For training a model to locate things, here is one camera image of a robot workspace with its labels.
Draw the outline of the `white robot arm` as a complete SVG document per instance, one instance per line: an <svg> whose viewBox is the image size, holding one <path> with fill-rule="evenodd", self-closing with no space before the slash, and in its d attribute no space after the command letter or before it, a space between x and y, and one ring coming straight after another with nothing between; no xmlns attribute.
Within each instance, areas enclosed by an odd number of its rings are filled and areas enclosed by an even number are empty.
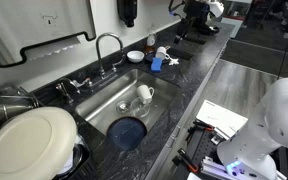
<svg viewBox="0 0 288 180"><path fill-rule="evenodd" d="M247 122L217 146L226 172L238 180L278 180L270 154L288 148L288 77L275 81Z"/></svg>

